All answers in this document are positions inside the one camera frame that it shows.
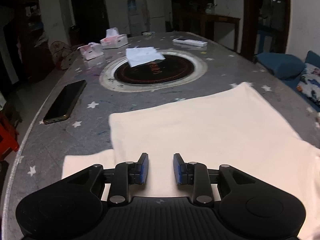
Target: smartphone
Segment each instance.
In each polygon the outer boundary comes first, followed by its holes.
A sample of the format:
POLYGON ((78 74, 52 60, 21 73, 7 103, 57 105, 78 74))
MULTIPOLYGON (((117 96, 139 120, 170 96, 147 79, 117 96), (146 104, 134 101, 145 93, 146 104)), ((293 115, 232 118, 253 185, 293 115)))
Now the smartphone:
POLYGON ((44 124, 68 119, 86 84, 85 80, 81 80, 66 85, 45 115, 44 124))

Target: refrigerator door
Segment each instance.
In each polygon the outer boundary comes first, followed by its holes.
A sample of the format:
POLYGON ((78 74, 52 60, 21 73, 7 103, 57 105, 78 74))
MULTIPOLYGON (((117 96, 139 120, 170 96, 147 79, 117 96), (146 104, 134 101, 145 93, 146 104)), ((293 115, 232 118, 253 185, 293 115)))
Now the refrigerator door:
POLYGON ((150 31, 155 33, 165 33, 164 17, 150 18, 150 31))
POLYGON ((163 0, 146 0, 146 4, 149 18, 164 17, 163 0))

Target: wooden console table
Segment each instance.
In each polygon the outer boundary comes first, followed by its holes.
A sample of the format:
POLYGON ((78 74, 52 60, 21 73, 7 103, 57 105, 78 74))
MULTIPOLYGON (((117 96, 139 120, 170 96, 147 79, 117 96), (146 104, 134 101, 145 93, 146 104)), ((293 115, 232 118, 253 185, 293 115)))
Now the wooden console table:
POLYGON ((205 14, 204 12, 186 11, 179 10, 179 28, 180 31, 185 31, 183 29, 183 19, 199 19, 200 20, 200 35, 205 37, 205 24, 206 22, 221 22, 221 23, 231 23, 235 25, 235 40, 233 51, 237 52, 238 49, 238 39, 239 39, 239 18, 222 16, 217 14, 205 14))

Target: white remote control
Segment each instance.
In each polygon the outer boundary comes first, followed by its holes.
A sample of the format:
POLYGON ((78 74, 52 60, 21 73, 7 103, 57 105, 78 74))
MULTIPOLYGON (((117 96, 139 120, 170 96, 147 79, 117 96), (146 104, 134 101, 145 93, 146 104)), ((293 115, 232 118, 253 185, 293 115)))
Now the white remote control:
POLYGON ((174 39, 174 40, 172 40, 172 42, 186 44, 186 45, 193 45, 193 46, 198 46, 198 47, 205 47, 208 44, 205 41, 181 40, 181 39, 174 39))

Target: red plastic stool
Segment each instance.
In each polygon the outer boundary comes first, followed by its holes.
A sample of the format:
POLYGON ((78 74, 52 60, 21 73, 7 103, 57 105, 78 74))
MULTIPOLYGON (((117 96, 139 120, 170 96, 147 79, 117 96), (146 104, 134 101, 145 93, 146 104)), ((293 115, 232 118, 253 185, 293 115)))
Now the red plastic stool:
POLYGON ((19 144, 16 141, 18 134, 7 118, 0 113, 0 160, 4 159, 4 153, 9 148, 15 152, 19 150, 19 144))

